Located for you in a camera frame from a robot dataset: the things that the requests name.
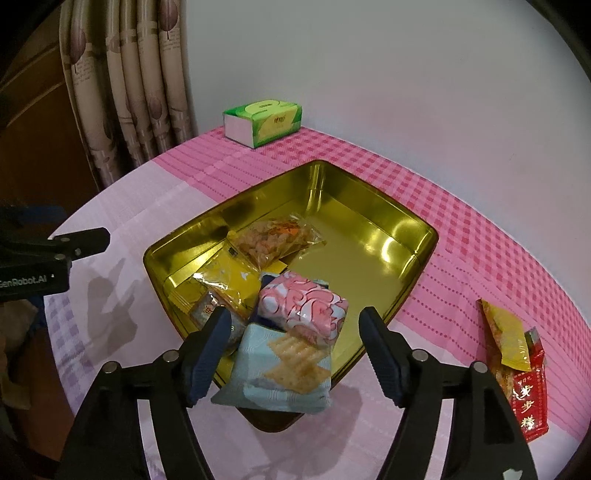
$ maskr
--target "silver bolt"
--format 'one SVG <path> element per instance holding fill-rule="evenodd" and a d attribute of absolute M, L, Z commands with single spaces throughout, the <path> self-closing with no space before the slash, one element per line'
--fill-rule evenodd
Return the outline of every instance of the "silver bolt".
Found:
<path fill-rule="evenodd" d="M 472 366 L 474 370 L 476 370 L 480 374 L 485 374 L 486 372 L 488 372 L 488 367 L 486 366 L 486 364 L 482 362 L 474 362 L 474 365 Z"/>
<path fill-rule="evenodd" d="M 107 362 L 106 364 L 103 365 L 103 372 L 106 374 L 111 374 L 113 373 L 115 370 L 117 370 L 119 368 L 119 364 L 113 360 L 111 360 L 110 362 Z"/>
<path fill-rule="evenodd" d="M 417 348 L 416 350 L 413 350 L 413 358 L 417 362 L 426 362 L 429 358 L 429 354 L 425 350 Z"/>
<path fill-rule="evenodd" d="M 168 352 L 164 352 L 162 354 L 162 359 L 165 362 L 174 362 L 176 359 L 178 359 L 178 351 L 177 350 L 169 350 Z"/>

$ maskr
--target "wooden floor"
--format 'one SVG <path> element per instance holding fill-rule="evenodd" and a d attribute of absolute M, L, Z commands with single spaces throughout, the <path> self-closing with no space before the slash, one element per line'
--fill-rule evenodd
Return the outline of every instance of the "wooden floor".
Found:
<path fill-rule="evenodd" d="M 15 359 L 12 380 L 31 392 L 31 410 L 13 410 L 15 429 L 28 446 L 59 460 L 74 415 L 51 353 L 47 329 L 38 330 Z"/>

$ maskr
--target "beige curtain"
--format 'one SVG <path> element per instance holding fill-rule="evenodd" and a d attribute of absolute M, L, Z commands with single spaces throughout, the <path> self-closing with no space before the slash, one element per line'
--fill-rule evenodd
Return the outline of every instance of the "beige curtain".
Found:
<path fill-rule="evenodd" d="M 178 2 L 62 4 L 66 85 L 85 149 L 104 187 L 193 136 Z"/>

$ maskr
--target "pink tablecloth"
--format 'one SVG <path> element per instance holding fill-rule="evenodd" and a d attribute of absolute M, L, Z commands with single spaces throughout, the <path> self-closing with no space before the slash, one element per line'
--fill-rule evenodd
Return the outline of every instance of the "pink tablecloth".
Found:
<path fill-rule="evenodd" d="M 256 151 L 214 130 L 127 175 L 59 229 L 105 226 L 112 232 L 106 253 L 74 263 L 70 292 L 47 302 L 52 346 L 73 410 L 108 359 L 123 366 L 145 363 L 180 344 L 146 278 L 145 249 L 215 203 L 315 158 L 368 181 L 439 232 L 435 254 L 390 324 L 411 346 L 448 363 L 482 359 L 476 308 L 481 297 L 538 327 L 548 356 L 550 432 L 530 447 L 540 478 L 554 478 L 591 418 L 591 332 L 573 303 L 524 249 L 450 193 L 392 161 L 309 129 Z M 382 396 L 367 358 L 333 390 L 332 408 L 279 434 L 261 433 L 235 409 L 211 405 L 215 390 L 190 417 L 213 473 L 228 480 L 375 478 L 401 415 Z M 441 471 L 450 413 L 446 404 L 428 478 Z M 157 475 L 146 406 L 141 418 Z"/>

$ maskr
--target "gold tray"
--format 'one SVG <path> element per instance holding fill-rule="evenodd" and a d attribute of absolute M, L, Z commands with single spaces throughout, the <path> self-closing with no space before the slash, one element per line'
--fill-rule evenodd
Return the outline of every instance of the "gold tray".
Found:
<path fill-rule="evenodd" d="M 349 311 L 332 352 L 332 386 L 365 350 L 359 312 L 374 306 L 388 323 L 402 306 L 438 240 L 437 232 L 406 207 L 345 172 L 316 160 L 256 185 L 215 206 L 156 242 L 144 265 L 164 310 L 185 338 L 196 330 L 188 315 L 171 304 L 172 289 L 187 280 L 222 246 L 228 230 L 239 231 L 261 218 L 299 213 L 326 240 L 292 260 L 289 268 L 321 278 L 349 300 Z M 214 381 L 226 384 L 233 357 L 222 358 Z M 301 415 L 248 410 L 242 414 L 265 432 L 284 430 Z"/>

